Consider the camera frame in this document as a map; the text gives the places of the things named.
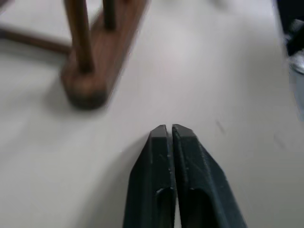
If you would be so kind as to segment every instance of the wooden stand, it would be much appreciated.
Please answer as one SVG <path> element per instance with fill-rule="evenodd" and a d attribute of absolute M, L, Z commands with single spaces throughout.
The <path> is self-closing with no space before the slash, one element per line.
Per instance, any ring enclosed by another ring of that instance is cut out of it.
<path fill-rule="evenodd" d="M 1 29 L 4 37 L 70 56 L 61 73 L 69 101 L 81 109 L 100 107 L 111 94 L 147 0 L 103 0 L 104 11 L 91 30 L 85 0 L 64 0 L 72 48 Z"/>

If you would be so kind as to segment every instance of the white table surface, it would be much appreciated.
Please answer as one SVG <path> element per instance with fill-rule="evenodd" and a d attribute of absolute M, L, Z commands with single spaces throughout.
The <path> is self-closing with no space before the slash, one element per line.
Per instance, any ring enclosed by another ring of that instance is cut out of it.
<path fill-rule="evenodd" d="M 102 8 L 101 0 L 86 0 L 89 24 Z M 9 0 L 0 11 L 0 28 L 72 44 L 64 0 Z"/>
<path fill-rule="evenodd" d="M 249 227 L 303 226 L 304 125 L 271 1 L 151 1 L 95 112 L 69 106 L 64 61 L 0 40 L 1 228 L 121 228 L 136 156 L 174 123 L 223 168 Z"/>

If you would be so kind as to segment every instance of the wooden post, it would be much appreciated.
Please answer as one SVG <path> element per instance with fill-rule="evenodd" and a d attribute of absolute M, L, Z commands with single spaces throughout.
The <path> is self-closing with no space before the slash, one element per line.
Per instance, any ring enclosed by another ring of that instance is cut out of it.
<path fill-rule="evenodd" d="M 103 0 L 104 5 L 104 27 L 107 30 L 116 29 L 115 0 Z"/>
<path fill-rule="evenodd" d="M 79 70 L 83 73 L 91 72 L 94 70 L 94 61 L 89 35 L 86 0 L 64 1 Z"/>

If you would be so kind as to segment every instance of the wooden rod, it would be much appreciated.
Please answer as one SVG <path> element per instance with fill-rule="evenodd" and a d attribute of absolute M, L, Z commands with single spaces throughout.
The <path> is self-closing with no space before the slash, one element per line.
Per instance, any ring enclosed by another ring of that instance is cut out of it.
<path fill-rule="evenodd" d="M 32 45 L 38 48 L 58 52 L 65 55 L 70 54 L 71 51 L 71 47 L 69 45 L 47 40 L 44 39 L 42 36 L 38 37 L 38 36 L 34 36 L 34 34 L 26 34 L 20 31 L 13 31 L 11 29 L 4 27 L 0 28 L 0 32 L 3 33 L 3 38 L 11 41 Z"/>
<path fill-rule="evenodd" d="M 65 0 L 65 7 L 79 70 L 84 73 L 91 72 L 94 70 L 94 61 L 86 0 Z"/>
<path fill-rule="evenodd" d="M 103 0 L 104 5 L 104 27 L 107 30 L 116 29 L 115 0 Z"/>

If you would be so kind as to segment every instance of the wooden base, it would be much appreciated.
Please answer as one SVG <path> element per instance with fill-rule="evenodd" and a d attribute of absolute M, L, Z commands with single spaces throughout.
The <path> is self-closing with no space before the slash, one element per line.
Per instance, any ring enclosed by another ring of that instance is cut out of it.
<path fill-rule="evenodd" d="M 91 43 L 95 68 L 93 72 L 79 70 L 75 50 L 61 74 L 70 102 L 81 109 L 99 108 L 108 99 L 122 69 L 146 0 L 115 0 L 116 30 L 104 27 L 103 13 L 91 28 Z"/>

